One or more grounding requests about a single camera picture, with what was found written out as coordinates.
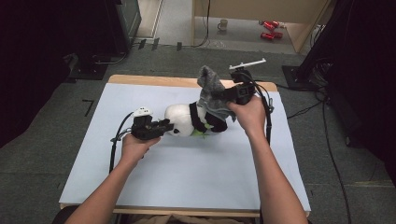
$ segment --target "stuffed animal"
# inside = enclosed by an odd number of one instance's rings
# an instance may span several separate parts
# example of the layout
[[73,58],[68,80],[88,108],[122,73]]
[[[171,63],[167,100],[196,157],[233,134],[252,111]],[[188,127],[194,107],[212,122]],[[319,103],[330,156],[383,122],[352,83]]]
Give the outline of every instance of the stuffed animal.
[[194,131],[221,133],[227,130],[226,119],[235,121],[235,114],[228,109],[227,101],[218,97],[225,90],[219,76],[208,66],[203,66],[197,79],[202,87],[200,99],[189,105],[169,105],[164,117],[170,119],[174,129],[173,136],[190,136]]

